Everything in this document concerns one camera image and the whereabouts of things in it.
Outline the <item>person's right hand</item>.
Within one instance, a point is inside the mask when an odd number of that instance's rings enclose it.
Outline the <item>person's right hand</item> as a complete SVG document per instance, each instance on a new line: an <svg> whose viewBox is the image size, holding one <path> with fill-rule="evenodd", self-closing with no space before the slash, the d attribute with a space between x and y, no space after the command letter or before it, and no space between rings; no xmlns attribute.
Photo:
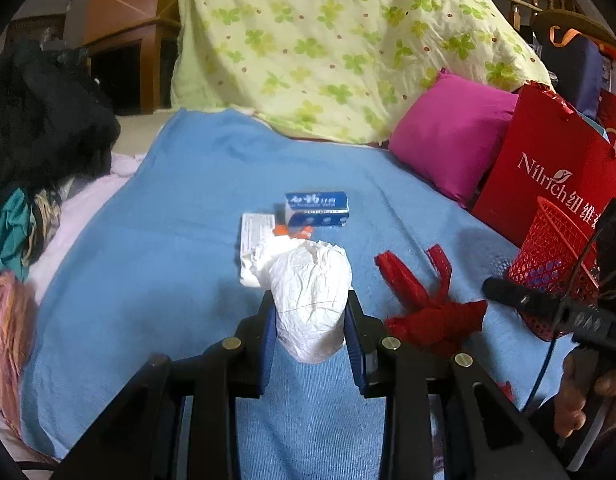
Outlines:
<svg viewBox="0 0 616 480"><path fill-rule="evenodd" d="M584 409L588 396L593 394L611 401L600 435L616 428L616 370L606 373L592 386L585 378L588 361L585 351L573 350L563 362L560 390L554 399L554 430L562 438L568 438L585 425Z"/></svg>

